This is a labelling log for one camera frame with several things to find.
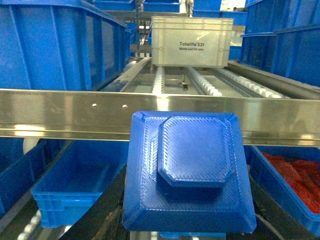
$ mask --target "blue plastic crate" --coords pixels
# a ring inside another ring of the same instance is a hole
[[[194,0],[193,10],[220,11],[221,0]]]
[[[126,39],[126,47],[125,47],[125,59],[128,60],[131,55],[131,50],[130,50],[130,35],[131,31],[129,29],[125,30],[125,39]]]
[[[288,1],[259,0],[248,4],[245,33],[267,33],[284,28]]]
[[[0,1],[0,88],[94,90],[126,65],[126,25],[83,0]]]
[[[128,158],[128,142],[72,142],[31,193],[44,228],[73,225],[96,202]]]
[[[148,35],[146,36],[146,39],[148,40],[148,45],[152,46],[152,30],[151,30],[151,28],[150,28]]]
[[[192,16],[195,18],[220,18],[220,11],[193,10]]]
[[[241,46],[230,46],[229,60],[239,60],[241,56]]]
[[[240,124],[232,113],[136,112],[126,170],[127,230],[256,228]]]
[[[275,32],[272,73],[320,87],[320,24]]]
[[[94,1],[94,5],[102,10],[133,11],[136,9],[135,0],[101,0]]]
[[[311,212],[280,173],[260,152],[320,162],[320,151],[308,147],[245,146],[250,174],[284,210],[317,237],[320,237],[320,214]]]
[[[267,72],[273,66],[277,35],[266,32],[242,35],[240,62]]]
[[[130,44],[136,43],[136,35],[137,35],[137,23],[135,22],[126,22],[127,28],[130,30]]]
[[[23,154],[23,138],[0,138],[0,218],[35,183],[62,147],[60,140],[42,140]]]
[[[179,13],[180,4],[180,0],[144,0],[143,11]]]
[[[246,11],[222,11],[220,17],[234,19],[233,25],[245,26],[248,13]]]
[[[288,0],[283,28],[320,24],[318,0]]]

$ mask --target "red items in crate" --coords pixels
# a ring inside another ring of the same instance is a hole
[[[304,204],[320,214],[320,162],[273,156],[263,152]]]

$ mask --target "stainless steel rail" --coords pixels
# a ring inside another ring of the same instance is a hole
[[[320,101],[177,94],[0,90],[0,136],[129,140],[136,111],[226,112],[247,145],[320,146]]]

